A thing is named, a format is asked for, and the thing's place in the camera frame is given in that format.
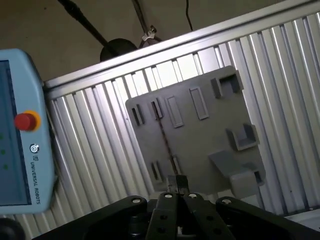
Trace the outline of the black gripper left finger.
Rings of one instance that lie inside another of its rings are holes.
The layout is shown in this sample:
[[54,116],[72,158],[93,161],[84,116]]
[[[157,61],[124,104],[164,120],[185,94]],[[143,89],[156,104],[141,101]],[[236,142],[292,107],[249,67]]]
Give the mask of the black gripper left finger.
[[177,237],[178,177],[166,180],[157,199],[133,195],[37,237],[39,240],[174,240]]

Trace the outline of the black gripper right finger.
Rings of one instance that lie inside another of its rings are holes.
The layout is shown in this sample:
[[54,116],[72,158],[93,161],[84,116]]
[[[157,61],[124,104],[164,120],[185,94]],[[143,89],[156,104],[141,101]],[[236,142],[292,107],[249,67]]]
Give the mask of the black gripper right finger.
[[182,200],[180,240],[318,240],[320,233],[234,197],[215,203],[190,192],[185,175],[177,177]]

